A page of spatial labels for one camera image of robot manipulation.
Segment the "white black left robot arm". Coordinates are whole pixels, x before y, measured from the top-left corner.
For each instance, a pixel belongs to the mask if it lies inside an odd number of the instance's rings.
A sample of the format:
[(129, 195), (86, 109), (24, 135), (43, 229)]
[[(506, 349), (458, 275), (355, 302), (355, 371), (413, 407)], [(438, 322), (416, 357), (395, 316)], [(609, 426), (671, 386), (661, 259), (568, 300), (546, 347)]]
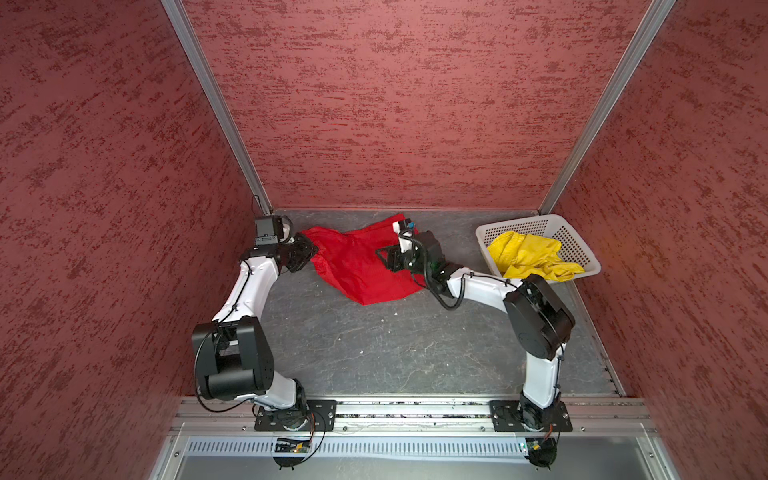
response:
[(191, 335), (195, 397), (205, 411), (223, 414), (250, 403), (258, 418), (287, 431), (312, 420), (300, 381), (277, 372), (261, 318), (281, 270), (301, 270), (316, 252), (299, 233), (282, 243), (256, 245), (241, 257), (223, 307)]

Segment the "white plastic laundry basket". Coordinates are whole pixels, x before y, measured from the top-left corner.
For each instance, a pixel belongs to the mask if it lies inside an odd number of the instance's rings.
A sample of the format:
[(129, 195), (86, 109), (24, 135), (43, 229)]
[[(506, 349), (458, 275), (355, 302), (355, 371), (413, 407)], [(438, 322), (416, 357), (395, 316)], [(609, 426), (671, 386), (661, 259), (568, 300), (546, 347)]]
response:
[(500, 276), (500, 273), (488, 252), (488, 247), (498, 236), (509, 231), (560, 241), (559, 257), (565, 262), (578, 263), (585, 270), (584, 273), (577, 274), (576, 279), (594, 276), (601, 272), (600, 262), (574, 227), (563, 217), (549, 214), (499, 221), (480, 225), (475, 229), (475, 236), (485, 263), (490, 272), (496, 276)]

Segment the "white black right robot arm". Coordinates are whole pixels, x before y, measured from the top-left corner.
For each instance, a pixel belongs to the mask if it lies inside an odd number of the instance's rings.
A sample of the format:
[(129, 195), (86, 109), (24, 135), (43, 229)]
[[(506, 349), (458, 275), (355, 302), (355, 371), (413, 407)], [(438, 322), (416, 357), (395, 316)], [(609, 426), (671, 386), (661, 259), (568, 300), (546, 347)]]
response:
[(419, 283), (448, 311), (476, 302), (504, 312), (518, 344), (526, 353), (525, 379), (519, 400), (498, 403), (506, 431), (570, 432), (567, 408), (561, 399), (560, 371), (575, 319), (547, 280), (531, 274), (510, 280), (481, 274), (447, 262), (416, 240), (376, 250), (385, 268), (422, 277)]

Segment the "yellow shorts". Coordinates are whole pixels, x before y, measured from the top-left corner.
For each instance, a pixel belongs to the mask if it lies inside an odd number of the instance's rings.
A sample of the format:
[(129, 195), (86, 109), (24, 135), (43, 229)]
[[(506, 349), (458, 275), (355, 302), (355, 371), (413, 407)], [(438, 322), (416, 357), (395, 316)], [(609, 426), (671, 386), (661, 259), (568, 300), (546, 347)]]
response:
[(585, 269), (562, 260), (561, 247), (555, 239), (510, 231), (495, 238), (487, 251), (503, 278), (523, 280), (538, 275), (547, 281), (565, 282)]

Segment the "red shorts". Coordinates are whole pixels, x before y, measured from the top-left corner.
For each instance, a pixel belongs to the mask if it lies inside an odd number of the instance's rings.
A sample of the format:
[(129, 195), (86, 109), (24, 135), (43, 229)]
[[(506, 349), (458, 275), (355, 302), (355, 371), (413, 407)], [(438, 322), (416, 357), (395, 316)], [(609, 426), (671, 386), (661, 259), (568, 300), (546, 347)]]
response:
[(373, 305), (401, 300), (422, 290), (408, 272), (387, 269), (376, 255), (378, 249), (398, 243), (393, 224), (404, 219), (399, 213), (351, 232), (313, 227), (302, 234), (317, 248), (311, 262), (320, 278), (348, 299)]

